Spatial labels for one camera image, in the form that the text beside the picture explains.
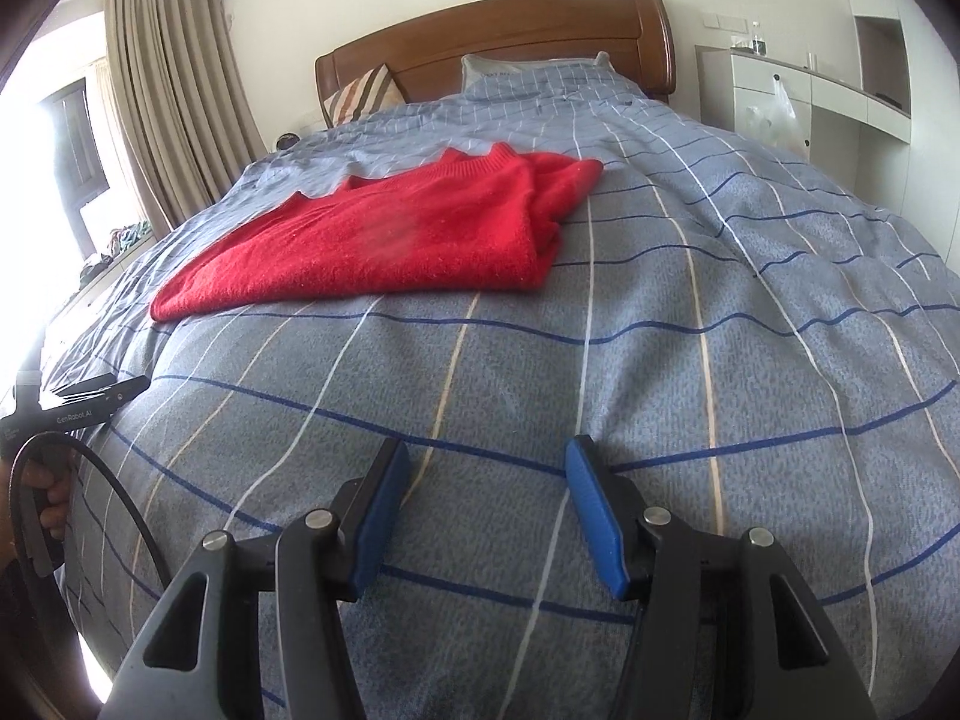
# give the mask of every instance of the human hand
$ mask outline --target human hand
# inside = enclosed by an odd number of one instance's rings
[[[13,547],[13,522],[10,519],[10,472],[13,461],[0,461],[0,571],[16,559]],[[53,472],[40,463],[31,461],[23,472],[23,484],[47,491],[50,504],[40,513],[40,525],[50,531],[53,538],[64,539],[67,511],[70,506],[70,469],[56,479]]]

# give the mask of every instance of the plastic bottle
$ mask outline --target plastic bottle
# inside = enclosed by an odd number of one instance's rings
[[[750,47],[754,50],[754,53],[758,56],[767,55],[767,42],[763,39],[763,32],[760,31],[760,22],[754,22],[754,28],[752,29],[752,40],[750,42]]]

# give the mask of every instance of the striped pillow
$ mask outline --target striped pillow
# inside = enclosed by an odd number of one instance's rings
[[[359,122],[365,116],[404,105],[406,100],[386,65],[367,71],[325,100],[333,125]]]

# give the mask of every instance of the bed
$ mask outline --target bed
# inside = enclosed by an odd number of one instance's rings
[[[578,57],[459,91],[459,57]],[[606,716],[630,605],[596,579],[565,502],[563,445],[694,527],[784,543],[883,720],[960,646],[960,281],[902,218],[787,152],[659,100],[675,67],[661,0],[493,0],[320,57],[321,98],[387,62],[411,104],[250,165],[140,257],[46,371],[151,388],[84,438],[179,566],[204,533],[270,532],[328,502],[383,437],[419,483],[376,583],[342,608],[370,717]],[[604,163],[546,286],[277,303],[155,324],[152,296],[212,242],[348,173],[506,141]],[[107,670],[160,587],[85,466],[65,595]],[[264,599],[262,692],[283,716]]]

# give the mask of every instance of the folded red sweater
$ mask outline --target folded red sweater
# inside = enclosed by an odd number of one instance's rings
[[[224,236],[157,293],[171,322],[250,303],[410,290],[534,290],[560,246],[558,221],[603,170],[595,159],[487,156],[448,148],[389,178],[349,177],[329,196],[300,193]]]

